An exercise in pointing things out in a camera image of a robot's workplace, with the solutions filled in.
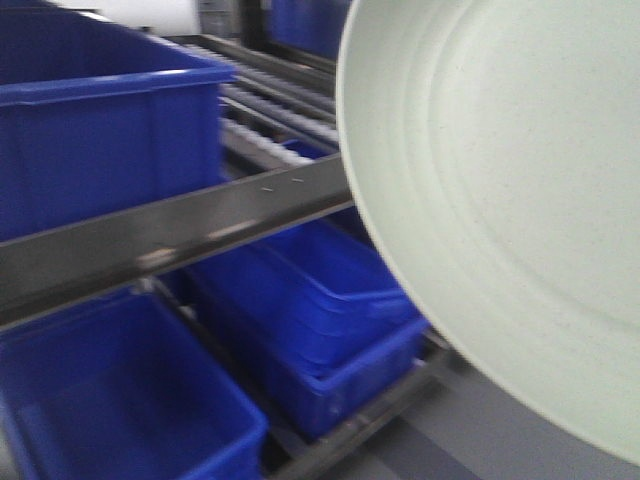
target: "blue bin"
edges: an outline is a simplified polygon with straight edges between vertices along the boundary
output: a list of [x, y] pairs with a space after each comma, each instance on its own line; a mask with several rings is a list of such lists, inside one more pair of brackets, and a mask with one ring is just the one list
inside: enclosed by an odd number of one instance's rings
[[337, 58], [351, 0], [272, 0], [273, 40]]
[[307, 145], [300, 140], [287, 140], [286, 142], [282, 143], [282, 146], [288, 148], [293, 152], [296, 152], [301, 157], [310, 158], [311, 160], [317, 160], [318, 158], [327, 156], [327, 154], [319, 148]]
[[0, 337], [0, 415], [25, 480], [257, 480], [262, 414], [149, 294]]
[[90, 14], [0, 11], [0, 241], [216, 184], [232, 74]]
[[8, 8], [56, 8], [44, 0], [0, 0], [0, 9]]
[[411, 369], [424, 318], [414, 317], [348, 363], [323, 376], [300, 373], [252, 327], [246, 313], [207, 288], [194, 290], [199, 320], [264, 388], [309, 440], [348, 418]]
[[244, 310], [288, 363], [319, 375], [418, 315], [379, 255], [315, 221], [187, 267]]

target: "metal bar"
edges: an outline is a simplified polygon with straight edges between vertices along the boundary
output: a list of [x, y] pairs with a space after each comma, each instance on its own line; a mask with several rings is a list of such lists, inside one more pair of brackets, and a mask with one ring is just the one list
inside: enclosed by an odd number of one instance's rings
[[260, 92], [264, 95], [267, 95], [275, 100], [278, 100], [280, 103], [288, 105], [289, 107], [294, 107], [297, 111], [304, 113], [307, 116], [312, 118], [318, 118], [323, 120], [330, 125], [336, 124], [336, 116], [333, 113], [329, 113], [323, 109], [317, 108], [313, 105], [306, 103], [303, 100], [299, 100], [291, 95], [281, 92], [280, 90], [276, 90], [264, 83], [256, 82], [245, 76], [239, 76], [237, 85], [240, 85], [244, 88], [252, 89], [256, 92]]
[[269, 480], [313, 480], [321, 476], [436, 385], [451, 355], [450, 350], [437, 351], [429, 363], [407, 374]]
[[299, 83], [304, 87], [330, 97], [333, 97], [335, 91], [335, 78], [333, 75], [288, 62], [273, 55], [249, 50], [237, 43], [214, 35], [185, 35], [168, 37], [168, 39], [180, 44], [192, 43], [208, 50], [219, 52], [249, 66]]
[[339, 155], [0, 244], [0, 328], [352, 205]]
[[307, 65], [311, 68], [328, 73], [329, 75], [335, 76], [336, 74], [336, 62], [329, 58], [314, 55], [313, 53], [305, 52], [299, 48], [294, 48], [274, 41], [267, 43], [265, 50], [278, 58], [283, 58], [290, 62], [301, 63], [302, 65]]
[[237, 110], [238, 112], [246, 113], [251, 118], [259, 121], [263, 125], [275, 128], [284, 133], [288, 133], [289, 135], [297, 138], [298, 140], [301, 140], [313, 147], [316, 147], [322, 150], [323, 152], [326, 152], [327, 154], [333, 154], [338, 151], [338, 147], [335, 146], [334, 144], [329, 144], [327, 142], [319, 140], [316, 137], [313, 137], [302, 130], [294, 128], [291, 125], [288, 125], [286, 123], [282, 123], [268, 115], [265, 115], [253, 108], [248, 107], [247, 105], [244, 105], [240, 102], [236, 102], [235, 100], [232, 100], [227, 97], [222, 97], [222, 101], [229, 107], [233, 108], [234, 110]]
[[213, 58], [215, 60], [218, 60], [219, 62], [229, 63], [236, 67], [238, 70], [238, 83], [240, 83], [242, 79], [247, 79], [262, 86], [266, 86], [271, 91], [279, 92], [281, 94], [286, 94], [289, 97], [296, 98], [307, 105], [311, 105], [318, 110], [332, 115], [334, 117], [333, 123], [335, 123], [336, 104], [332, 98], [327, 97], [326, 95], [323, 95], [315, 90], [305, 88], [297, 83], [289, 82], [275, 75], [271, 75], [270, 73], [266, 73], [257, 68], [250, 67], [242, 62], [238, 62], [229, 58], [228, 56], [222, 55], [219, 52], [214, 52], [199, 45], [184, 44], [184, 46], [201, 55]]

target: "ceramic dish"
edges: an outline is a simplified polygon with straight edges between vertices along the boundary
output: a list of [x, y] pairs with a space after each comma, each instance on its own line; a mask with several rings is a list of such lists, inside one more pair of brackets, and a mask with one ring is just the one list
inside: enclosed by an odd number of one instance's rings
[[433, 324], [523, 403], [640, 464], [640, 2], [356, 0], [338, 126]]

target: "metal rail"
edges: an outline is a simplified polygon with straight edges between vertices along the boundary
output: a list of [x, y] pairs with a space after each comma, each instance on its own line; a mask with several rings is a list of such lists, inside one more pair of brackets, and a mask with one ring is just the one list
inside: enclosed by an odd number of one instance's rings
[[275, 55], [278, 58], [301, 63], [302, 65], [307, 65], [330, 75], [335, 76], [336, 74], [336, 62], [329, 58], [314, 55], [299, 48], [274, 41], [267, 42], [265, 49], [271, 55]]
[[287, 107], [293, 108], [297, 112], [307, 115], [309, 118], [322, 120], [323, 122], [335, 128], [336, 116], [333, 113], [329, 113], [325, 110], [317, 108], [302, 100], [292, 97], [287, 93], [283, 93], [280, 90], [276, 90], [269, 85], [265, 85], [264, 83], [251, 80], [250, 78], [239, 76], [236, 84], [247, 90], [253, 90], [255, 92], [260, 93], [261, 95], [265, 95], [270, 98], [273, 98], [274, 100], [277, 100], [279, 103], [283, 105], [287, 105]]
[[0, 328], [352, 205], [338, 155], [0, 244]]
[[329, 97], [333, 97], [335, 92], [335, 77], [329, 73], [282, 60], [273, 55], [249, 50], [214, 35], [183, 35], [167, 37], [167, 39], [183, 45], [198, 45], [207, 50], [221, 53], [250, 67], [298, 83]]
[[335, 124], [336, 105], [333, 98], [322, 95], [314, 90], [302, 87], [296, 83], [283, 80], [280, 77], [249, 67], [242, 62], [232, 60], [218, 52], [207, 50], [198, 45], [184, 45], [199, 55], [212, 58], [219, 62], [226, 62], [237, 70], [236, 83], [241, 86], [259, 89], [268, 96], [283, 101], [285, 104], [308, 110], [329, 123]]

